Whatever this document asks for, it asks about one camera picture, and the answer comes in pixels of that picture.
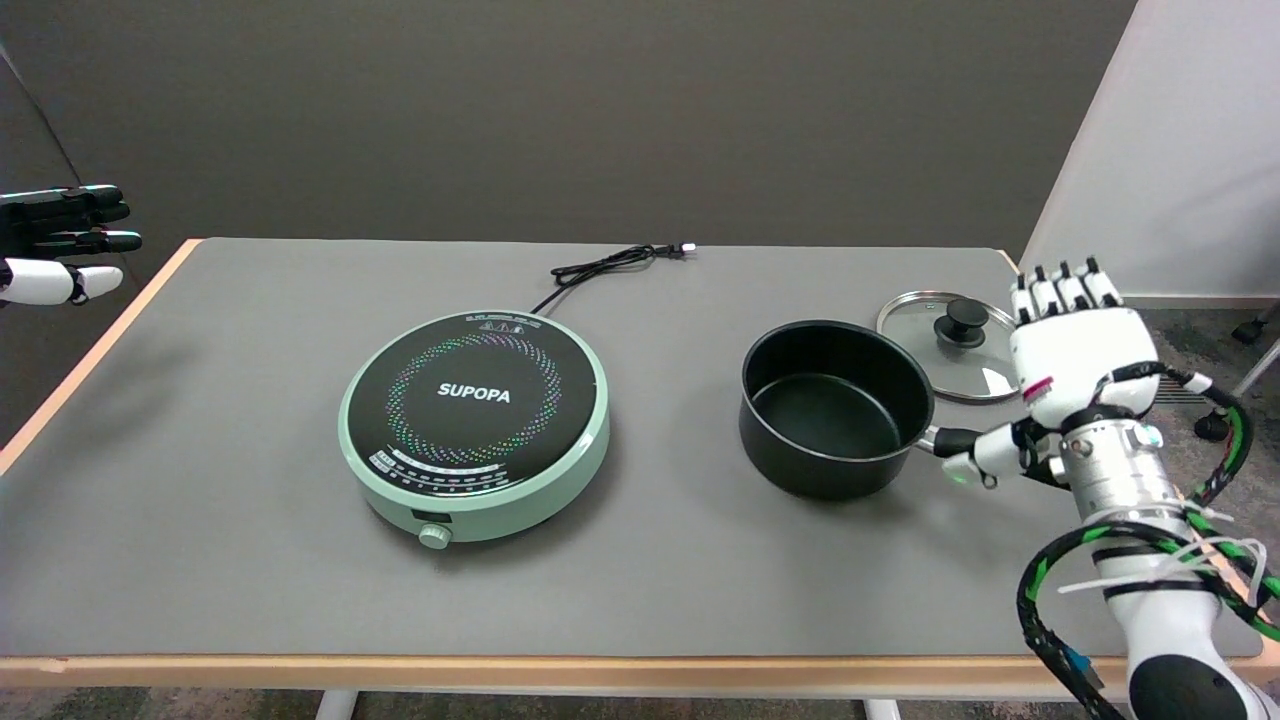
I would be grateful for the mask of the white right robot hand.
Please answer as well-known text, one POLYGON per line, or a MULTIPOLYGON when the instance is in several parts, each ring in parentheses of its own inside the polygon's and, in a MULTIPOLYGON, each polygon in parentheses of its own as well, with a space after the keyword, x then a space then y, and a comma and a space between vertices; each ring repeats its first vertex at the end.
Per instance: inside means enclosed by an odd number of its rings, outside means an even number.
POLYGON ((1112 373, 1158 357, 1140 314, 1089 256, 1079 266, 1037 266, 1011 287, 1015 329, 1009 347, 1025 415, 984 433, 940 428, 931 450, 943 473, 959 482, 992 487, 1010 477, 1068 488, 1039 451, 1048 436, 1062 436, 1073 416, 1100 413, 1144 415, 1158 379, 1120 380, 1112 373))

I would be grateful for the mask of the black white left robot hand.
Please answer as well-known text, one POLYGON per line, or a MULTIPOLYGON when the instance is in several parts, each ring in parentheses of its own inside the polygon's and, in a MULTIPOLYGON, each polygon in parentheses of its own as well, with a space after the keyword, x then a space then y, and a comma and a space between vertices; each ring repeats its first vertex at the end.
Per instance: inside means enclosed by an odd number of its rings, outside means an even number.
POLYGON ((55 187, 1 197, 1 305, 81 306, 118 288, 119 266, 68 258, 133 252, 143 238, 110 224, 131 209, 115 184, 55 187))

